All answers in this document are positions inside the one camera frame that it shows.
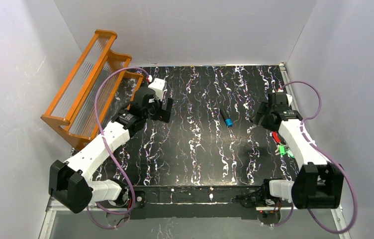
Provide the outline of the green key tag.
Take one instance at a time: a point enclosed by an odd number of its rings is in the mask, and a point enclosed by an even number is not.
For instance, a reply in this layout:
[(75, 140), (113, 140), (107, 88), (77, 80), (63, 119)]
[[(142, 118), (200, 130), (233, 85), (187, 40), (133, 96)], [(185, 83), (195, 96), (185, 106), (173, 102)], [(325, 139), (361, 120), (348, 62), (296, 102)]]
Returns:
[(278, 145), (278, 148), (276, 149), (275, 154), (276, 155), (281, 155), (281, 156), (287, 155), (290, 158), (294, 158), (294, 155), (293, 155), (291, 149), (288, 146), (285, 146), (285, 145), (282, 145), (282, 144)]

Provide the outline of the orange ribbed plastic rack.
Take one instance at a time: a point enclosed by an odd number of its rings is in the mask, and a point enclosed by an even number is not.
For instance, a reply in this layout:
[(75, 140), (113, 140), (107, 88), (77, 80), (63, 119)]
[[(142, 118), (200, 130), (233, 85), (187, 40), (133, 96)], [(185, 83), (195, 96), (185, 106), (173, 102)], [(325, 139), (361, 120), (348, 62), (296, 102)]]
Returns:
[(106, 123), (106, 115), (124, 80), (136, 80), (138, 90), (144, 76), (122, 71), (132, 57), (116, 53), (111, 47), (117, 39), (114, 31), (96, 30), (75, 66), (41, 116), (75, 150), (83, 149), (99, 133), (97, 120)]

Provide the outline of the metal keyring red grip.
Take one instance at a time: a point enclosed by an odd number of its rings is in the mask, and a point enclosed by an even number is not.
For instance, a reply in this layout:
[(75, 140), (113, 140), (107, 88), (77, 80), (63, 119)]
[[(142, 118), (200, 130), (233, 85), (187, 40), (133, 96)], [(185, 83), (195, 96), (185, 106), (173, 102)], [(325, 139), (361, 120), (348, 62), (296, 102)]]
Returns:
[(272, 138), (276, 144), (281, 144), (281, 139), (277, 132), (272, 132)]

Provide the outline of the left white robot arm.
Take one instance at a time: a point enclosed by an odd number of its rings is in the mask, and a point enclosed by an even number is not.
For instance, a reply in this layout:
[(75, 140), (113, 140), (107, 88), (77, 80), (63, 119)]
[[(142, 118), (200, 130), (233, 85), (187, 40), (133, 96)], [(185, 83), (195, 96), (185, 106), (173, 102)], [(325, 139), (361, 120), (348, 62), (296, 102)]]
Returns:
[(117, 180), (93, 181), (93, 173), (142, 130), (147, 120), (170, 121), (173, 99), (167, 99), (164, 109), (164, 89), (165, 83), (159, 79), (140, 87), (87, 146), (64, 162), (55, 161), (50, 167), (49, 195), (75, 214), (90, 203), (119, 200), (129, 185)]

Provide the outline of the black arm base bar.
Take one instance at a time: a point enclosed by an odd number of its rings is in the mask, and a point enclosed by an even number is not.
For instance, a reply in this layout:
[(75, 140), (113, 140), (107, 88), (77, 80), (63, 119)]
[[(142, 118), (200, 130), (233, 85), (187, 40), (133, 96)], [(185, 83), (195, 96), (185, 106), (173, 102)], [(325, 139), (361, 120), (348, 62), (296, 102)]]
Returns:
[(259, 186), (136, 186), (132, 220), (155, 218), (256, 219), (267, 209)]

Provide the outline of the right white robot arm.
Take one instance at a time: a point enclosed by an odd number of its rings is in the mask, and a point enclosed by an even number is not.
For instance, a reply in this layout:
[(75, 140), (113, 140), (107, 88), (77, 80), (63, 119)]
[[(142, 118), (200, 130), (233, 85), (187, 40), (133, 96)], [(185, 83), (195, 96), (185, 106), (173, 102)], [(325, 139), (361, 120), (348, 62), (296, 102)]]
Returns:
[(298, 111), (290, 108), (290, 95), (285, 92), (268, 94), (252, 119), (264, 129), (284, 139), (299, 166), (294, 181), (266, 179), (262, 200), (285, 200), (298, 209), (335, 209), (339, 207), (344, 175), (332, 162), (314, 149), (304, 137), (304, 125)]

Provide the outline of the black marker blue cap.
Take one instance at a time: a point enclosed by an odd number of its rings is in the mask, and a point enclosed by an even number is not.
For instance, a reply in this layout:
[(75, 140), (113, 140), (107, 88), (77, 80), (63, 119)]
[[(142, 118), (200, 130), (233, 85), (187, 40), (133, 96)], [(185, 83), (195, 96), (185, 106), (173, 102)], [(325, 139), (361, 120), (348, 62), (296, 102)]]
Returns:
[(223, 109), (223, 108), (220, 108), (219, 111), (220, 111), (220, 115), (221, 115), (223, 121), (225, 122), (226, 126), (228, 128), (231, 128), (232, 125), (233, 125), (233, 122), (230, 118), (230, 115), (229, 115), (228, 111), (226, 109)]

